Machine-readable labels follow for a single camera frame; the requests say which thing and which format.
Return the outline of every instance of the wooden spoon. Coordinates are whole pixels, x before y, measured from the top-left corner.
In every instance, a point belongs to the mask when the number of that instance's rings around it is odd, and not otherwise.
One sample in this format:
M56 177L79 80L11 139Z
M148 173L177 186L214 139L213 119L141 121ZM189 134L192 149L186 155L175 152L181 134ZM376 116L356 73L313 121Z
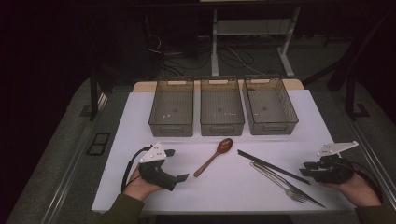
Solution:
M206 167L210 164L210 162L212 162L218 155L228 152L232 146L233 146L233 139L226 138L222 140L218 145L218 149L216 150L216 153L207 162L205 162L204 165L202 165L197 171L195 171L194 176L198 177L206 169Z

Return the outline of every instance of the white tabletop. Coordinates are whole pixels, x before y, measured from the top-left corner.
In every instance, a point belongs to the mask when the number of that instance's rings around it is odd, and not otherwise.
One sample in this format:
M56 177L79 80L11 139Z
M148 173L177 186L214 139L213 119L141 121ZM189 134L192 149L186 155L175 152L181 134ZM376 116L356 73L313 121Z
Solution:
M163 170L173 176L190 176L173 191L165 189L151 194L145 200L143 214L291 214L353 210L354 206L338 191L324 188L312 178L305 177L311 182L307 185L282 175L326 208L311 202L292 201L280 187L254 170L249 165L250 160L238 155L237 149L241 149L298 176L302 176L299 169L304 168L304 162L318 161L316 153L325 143L332 143L332 138L310 92L293 90L288 93L299 118L291 135L253 136L247 121L242 136L232 137L232 149L216 157L197 178L192 174L226 138L201 136L199 92L194 98L194 135L179 138L153 137L149 112L154 93L130 93L92 210L105 212L111 207L120 193L128 161L137 150L159 141L164 148L176 150L173 157L166 159Z

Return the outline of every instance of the fork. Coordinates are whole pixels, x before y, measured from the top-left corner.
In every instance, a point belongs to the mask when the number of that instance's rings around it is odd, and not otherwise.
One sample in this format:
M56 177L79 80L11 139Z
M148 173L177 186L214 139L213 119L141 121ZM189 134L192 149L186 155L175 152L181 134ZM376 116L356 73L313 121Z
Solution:
M254 162L251 162L250 165L254 169L256 169L257 171L259 171L262 175L265 175L272 182L274 182L278 186L280 186L285 191L286 195L289 198L291 198L294 201L297 201L299 203L305 203L306 202L306 198L303 195L300 195L299 193L295 192L292 189L288 189L288 188L284 187L279 181L276 180L276 178L273 175L271 175L268 171L266 171L265 167L260 167L260 166L256 165Z

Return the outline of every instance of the dark sleeve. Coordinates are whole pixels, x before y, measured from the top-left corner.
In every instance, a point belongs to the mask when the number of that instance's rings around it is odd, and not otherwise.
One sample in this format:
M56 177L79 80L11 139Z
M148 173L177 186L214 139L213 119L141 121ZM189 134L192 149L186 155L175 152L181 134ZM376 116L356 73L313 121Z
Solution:
M360 224L395 224L396 211L386 206L355 208Z
M143 206L144 203L141 201L125 194L119 194L111 208L100 216L97 223L137 224Z

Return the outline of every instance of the hand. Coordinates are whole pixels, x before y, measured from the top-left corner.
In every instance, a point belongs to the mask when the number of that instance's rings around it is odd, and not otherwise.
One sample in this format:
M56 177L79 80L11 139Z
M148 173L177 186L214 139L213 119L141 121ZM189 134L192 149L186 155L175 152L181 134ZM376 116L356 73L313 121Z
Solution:
M342 184L320 183L320 185L339 190L351 203L358 207L381 205L369 183L356 173Z
M151 184L148 181L142 179L138 167L139 166L137 166L136 169L134 169L134 172L129 178L129 181L132 180L132 182L129 185L127 185L127 187L123 191L123 194L136 198L137 200L143 201L150 195L150 193L163 188Z

